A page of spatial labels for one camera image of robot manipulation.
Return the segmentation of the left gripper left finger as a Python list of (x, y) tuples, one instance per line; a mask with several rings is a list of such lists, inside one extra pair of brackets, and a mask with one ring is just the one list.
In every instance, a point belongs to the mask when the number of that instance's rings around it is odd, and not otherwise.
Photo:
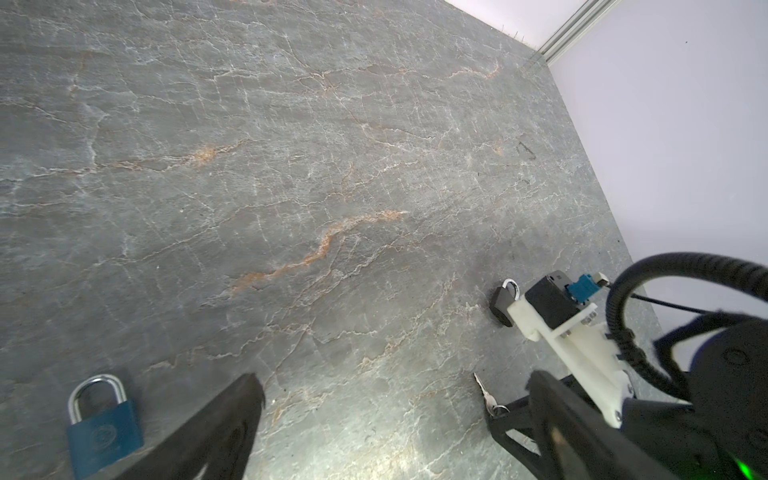
[(222, 390), (121, 479), (242, 479), (265, 395), (255, 374)]

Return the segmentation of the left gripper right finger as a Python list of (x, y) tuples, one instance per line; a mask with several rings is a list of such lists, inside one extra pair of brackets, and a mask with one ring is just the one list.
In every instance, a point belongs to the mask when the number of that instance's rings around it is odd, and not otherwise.
[(528, 391), (546, 479), (675, 477), (551, 374), (533, 372)]

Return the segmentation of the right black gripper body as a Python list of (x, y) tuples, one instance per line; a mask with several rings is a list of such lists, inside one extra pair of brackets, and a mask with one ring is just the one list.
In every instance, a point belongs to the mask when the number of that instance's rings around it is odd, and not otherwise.
[[(573, 376), (569, 375), (559, 381), (600, 414), (594, 402)], [(533, 420), (529, 408), (529, 391), (526, 396), (504, 405), (509, 408), (509, 414), (500, 418), (491, 418), (487, 415), (488, 428), (492, 438), (522, 464), (534, 478), (546, 479), (543, 475), (543, 462), (534, 439)]]

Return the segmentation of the silver key with ring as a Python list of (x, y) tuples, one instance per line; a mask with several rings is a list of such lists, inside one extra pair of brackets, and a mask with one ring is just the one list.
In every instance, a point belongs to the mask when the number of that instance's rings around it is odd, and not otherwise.
[(477, 383), (481, 391), (481, 394), (483, 396), (486, 412), (491, 418), (500, 418), (510, 413), (509, 408), (506, 405), (499, 403), (496, 400), (496, 398), (490, 393), (490, 391), (486, 389), (486, 387), (483, 385), (482, 381), (480, 380), (479, 376), (476, 373), (473, 374), (473, 378)]

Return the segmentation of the black padlock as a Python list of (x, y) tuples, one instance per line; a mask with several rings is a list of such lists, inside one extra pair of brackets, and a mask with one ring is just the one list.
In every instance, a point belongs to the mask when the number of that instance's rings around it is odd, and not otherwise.
[(491, 313), (506, 327), (513, 327), (514, 323), (509, 315), (509, 307), (520, 298), (519, 285), (510, 278), (502, 281), (502, 284), (494, 291), (489, 303)]

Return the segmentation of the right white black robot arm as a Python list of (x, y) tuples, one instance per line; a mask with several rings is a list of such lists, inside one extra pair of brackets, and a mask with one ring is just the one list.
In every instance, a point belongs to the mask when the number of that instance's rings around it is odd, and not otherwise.
[(505, 326), (546, 342), (568, 369), (537, 370), (528, 393), (484, 398), (492, 438), (538, 479), (763, 479), (767, 475), (767, 322), (696, 309), (654, 341), (649, 360), (627, 326), (645, 283), (701, 280), (758, 300), (765, 266), (672, 252), (615, 280), (560, 271), (528, 290), (507, 279), (490, 308)]

